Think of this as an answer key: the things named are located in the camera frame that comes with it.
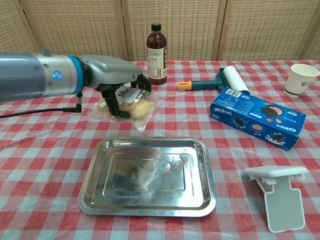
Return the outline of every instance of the woven screen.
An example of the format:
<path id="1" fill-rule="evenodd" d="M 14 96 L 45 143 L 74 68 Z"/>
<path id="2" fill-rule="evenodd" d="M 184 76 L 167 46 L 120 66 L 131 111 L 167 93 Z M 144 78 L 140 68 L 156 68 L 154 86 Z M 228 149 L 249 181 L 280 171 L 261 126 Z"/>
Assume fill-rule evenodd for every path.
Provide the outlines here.
<path id="1" fill-rule="evenodd" d="M 219 60 L 291 60 L 319 0 L 230 0 Z"/>
<path id="2" fill-rule="evenodd" d="M 320 59 L 320 32 L 317 34 L 309 53 L 306 57 L 309 60 L 319 60 Z"/>
<path id="3" fill-rule="evenodd" d="M 125 30 L 130 34 L 127 36 L 130 59 L 146 61 L 151 24 L 159 22 L 167 39 L 169 60 L 211 60 L 219 2 L 122 0 Z"/>
<path id="4" fill-rule="evenodd" d="M 32 28 L 53 53 L 122 57 L 114 0 L 24 1 Z"/>
<path id="5" fill-rule="evenodd" d="M 0 1 L 0 22 L 0 52 L 35 52 L 31 38 L 12 0 Z"/>

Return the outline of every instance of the plastic bag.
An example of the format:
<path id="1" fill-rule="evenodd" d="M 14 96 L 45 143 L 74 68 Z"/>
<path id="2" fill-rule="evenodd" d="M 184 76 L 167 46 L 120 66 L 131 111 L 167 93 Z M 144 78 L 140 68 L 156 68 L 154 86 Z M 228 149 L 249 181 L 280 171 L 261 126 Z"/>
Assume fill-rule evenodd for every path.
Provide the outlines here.
<path id="1" fill-rule="evenodd" d="M 115 92 L 115 95 L 119 104 L 119 110 L 128 112 L 130 118 L 119 119 L 113 116 L 109 112 L 104 98 L 100 98 L 94 104 L 90 117 L 98 120 L 109 119 L 116 122 L 131 122 L 139 132 L 143 132 L 155 112 L 158 94 L 139 88 L 121 86 Z"/>

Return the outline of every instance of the table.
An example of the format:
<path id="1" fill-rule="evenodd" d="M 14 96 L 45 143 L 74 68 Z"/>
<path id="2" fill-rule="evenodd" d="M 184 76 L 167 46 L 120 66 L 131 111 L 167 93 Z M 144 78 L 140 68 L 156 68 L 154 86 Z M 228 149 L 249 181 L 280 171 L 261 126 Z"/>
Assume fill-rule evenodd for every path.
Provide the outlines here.
<path id="1" fill-rule="evenodd" d="M 320 69 L 318 61 L 299 61 Z M 44 112 L 0 119 L 0 236 L 3 239 L 320 239 L 320 82 L 299 98 L 283 93 L 297 61 L 170 61 L 168 83 L 154 86 L 158 104 L 143 133 L 130 123 L 90 118 L 100 93 L 86 89 L 83 113 Z M 135 62 L 148 73 L 146 62 Z M 216 90 L 176 91 L 176 83 L 212 80 L 234 66 L 252 95 L 301 111 L 307 122 L 291 151 L 209 118 Z M 2 103 L 1 114 L 73 107 L 75 96 Z M 94 216 L 83 213 L 78 194 L 96 144 L 111 136 L 192 136 L 209 151 L 217 194 L 215 210 L 201 218 Z M 262 165 L 309 169 L 301 189 L 304 229 L 273 234 L 264 199 L 242 170 Z"/>

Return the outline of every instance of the white paper cup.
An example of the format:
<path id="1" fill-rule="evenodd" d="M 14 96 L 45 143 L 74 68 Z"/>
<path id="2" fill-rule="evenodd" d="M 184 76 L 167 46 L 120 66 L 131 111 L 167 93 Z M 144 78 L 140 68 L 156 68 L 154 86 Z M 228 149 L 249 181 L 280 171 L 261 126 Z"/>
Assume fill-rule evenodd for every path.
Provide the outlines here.
<path id="1" fill-rule="evenodd" d="M 291 98 L 297 98 L 319 75 L 320 72 L 313 66 L 294 64 L 291 66 L 283 92 Z"/>

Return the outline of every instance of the blue box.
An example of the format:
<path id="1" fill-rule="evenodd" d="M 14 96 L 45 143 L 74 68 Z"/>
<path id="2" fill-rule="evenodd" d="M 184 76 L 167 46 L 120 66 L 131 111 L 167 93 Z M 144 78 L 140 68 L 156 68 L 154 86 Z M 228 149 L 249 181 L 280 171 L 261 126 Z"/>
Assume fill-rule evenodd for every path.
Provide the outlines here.
<path id="1" fill-rule="evenodd" d="M 301 112 L 231 88 L 212 102 L 210 117 L 287 151 L 299 139 L 306 120 Z"/>

